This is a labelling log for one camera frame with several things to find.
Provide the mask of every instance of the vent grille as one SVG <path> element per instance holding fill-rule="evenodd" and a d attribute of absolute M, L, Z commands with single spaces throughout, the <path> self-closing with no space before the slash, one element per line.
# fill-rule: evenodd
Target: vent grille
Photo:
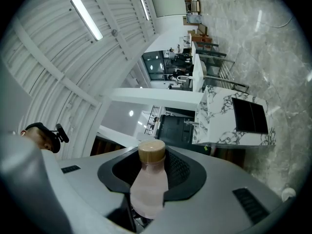
<path fill-rule="evenodd" d="M 237 189 L 234 190 L 233 193 L 253 224 L 260 222 L 269 215 L 269 212 L 248 189 Z"/>
<path fill-rule="evenodd" d="M 61 170 L 62 170 L 62 172 L 64 174 L 66 174 L 66 173 L 70 173 L 70 172 L 73 172 L 73 171 L 76 171 L 76 170 L 79 170 L 79 169 L 80 169 L 79 166 L 74 165 L 74 166 L 64 167 Z"/>

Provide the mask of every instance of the floor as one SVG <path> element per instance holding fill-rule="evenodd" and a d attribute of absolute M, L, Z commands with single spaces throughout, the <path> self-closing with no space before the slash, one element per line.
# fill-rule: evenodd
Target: floor
<path fill-rule="evenodd" d="M 236 81 L 269 102 L 277 144 L 246 151 L 245 169 L 279 196 L 297 192 L 312 159 L 312 57 L 282 0 L 200 0 L 202 23 L 234 60 Z"/>

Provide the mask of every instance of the bottle cap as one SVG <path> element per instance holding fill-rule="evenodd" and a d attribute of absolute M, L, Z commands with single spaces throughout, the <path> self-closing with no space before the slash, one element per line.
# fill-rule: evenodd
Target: bottle cap
<path fill-rule="evenodd" d="M 142 162 L 158 162 L 165 156 L 165 143 L 159 139 L 142 141 L 138 145 L 138 155 Z"/>

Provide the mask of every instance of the white curved ceiling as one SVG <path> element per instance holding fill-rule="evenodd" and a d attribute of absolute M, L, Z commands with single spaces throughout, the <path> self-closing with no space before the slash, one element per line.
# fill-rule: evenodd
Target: white curved ceiling
<path fill-rule="evenodd" d="M 153 18 L 150 0 L 144 0 Z M 61 123 L 70 138 L 57 158 L 88 156 L 110 99 L 157 37 L 139 0 L 82 0 L 103 34 L 95 41 L 70 0 L 27 0 L 1 43 L 1 58 L 32 97 L 19 130 Z M 112 30 L 118 31 L 117 37 Z"/>

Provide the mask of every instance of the faucet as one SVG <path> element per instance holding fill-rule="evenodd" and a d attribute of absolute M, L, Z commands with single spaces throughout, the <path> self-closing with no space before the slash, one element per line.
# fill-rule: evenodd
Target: faucet
<path fill-rule="evenodd" d="M 184 119 L 184 123 L 191 126 L 199 126 L 198 122 L 190 121 L 190 119 L 188 119 L 187 121 L 185 121 Z"/>

